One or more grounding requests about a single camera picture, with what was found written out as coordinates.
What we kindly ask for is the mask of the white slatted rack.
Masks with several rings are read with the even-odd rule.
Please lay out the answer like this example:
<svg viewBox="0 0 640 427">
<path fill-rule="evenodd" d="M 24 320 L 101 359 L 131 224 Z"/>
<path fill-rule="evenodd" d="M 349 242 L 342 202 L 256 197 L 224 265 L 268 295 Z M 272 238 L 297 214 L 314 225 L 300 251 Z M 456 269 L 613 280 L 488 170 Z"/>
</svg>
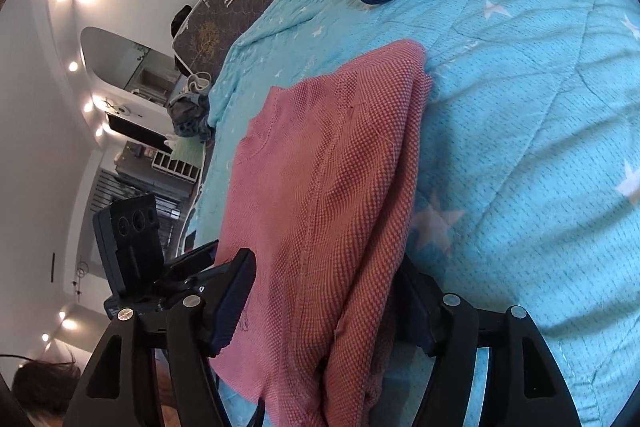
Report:
<svg viewBox="0 0 640 427">
<path fill-rule="evenodd" d="M 159 172 L 189 183 L 198 181 L 200 175 L 200 168 L 179 159 L 172 159 L 170 154 L 162 150 L 155 151 L 151 166 Z"/>
</svg>

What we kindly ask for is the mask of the pink knit shirt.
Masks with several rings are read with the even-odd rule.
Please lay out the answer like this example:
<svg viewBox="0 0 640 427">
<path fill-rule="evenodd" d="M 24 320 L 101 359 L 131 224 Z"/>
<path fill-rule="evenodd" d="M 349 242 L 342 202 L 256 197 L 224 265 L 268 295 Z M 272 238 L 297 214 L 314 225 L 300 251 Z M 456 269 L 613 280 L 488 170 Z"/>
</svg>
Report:
<svg viewBox="0 0 640 427">
<path fill-rule="evenodd" d="M 364 426 L 394 341 L 431 78 L 399 40 L 272 88 L 235 151 L 218 258 L 257 273 L 214 371 L 276 426 Z"/>
</svg>

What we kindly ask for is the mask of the light blue star quilt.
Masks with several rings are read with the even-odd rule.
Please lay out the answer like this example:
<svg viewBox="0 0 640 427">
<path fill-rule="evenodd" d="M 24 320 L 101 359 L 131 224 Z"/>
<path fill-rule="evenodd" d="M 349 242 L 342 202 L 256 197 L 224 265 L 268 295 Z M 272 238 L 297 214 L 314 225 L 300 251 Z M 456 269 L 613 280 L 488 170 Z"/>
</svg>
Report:
<svg viewBox="0 0 640 427">
<path fill-rule="evenodd" d="M 210 95 L 190 231 L 218 236 L 270 88 L 400 39 L 424 46 L 433 80 L 412 261 L 473 306 L 525 308 L 582 425 L 613 424 L 639 381 L 638 0 L 274 0 Z"/>
</svg>

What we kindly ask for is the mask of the grey clothes pile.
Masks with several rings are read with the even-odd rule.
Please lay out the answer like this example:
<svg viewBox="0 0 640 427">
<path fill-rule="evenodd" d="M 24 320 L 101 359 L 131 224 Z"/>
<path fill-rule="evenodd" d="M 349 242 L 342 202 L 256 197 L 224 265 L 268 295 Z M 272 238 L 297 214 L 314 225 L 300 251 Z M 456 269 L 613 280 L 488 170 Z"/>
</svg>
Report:
<svg viewBox="0 0 640 427">
<path fill-rule="evenodd" d="M 201 142 L 212 139 L 214 130 L 208 124 L 208 94 L 212 87 L 212 76 L 208 72 L 192 74 L 180 92 L 168 102 L 167 112 L 175 135 L 198 138 Z"/>
</svg>

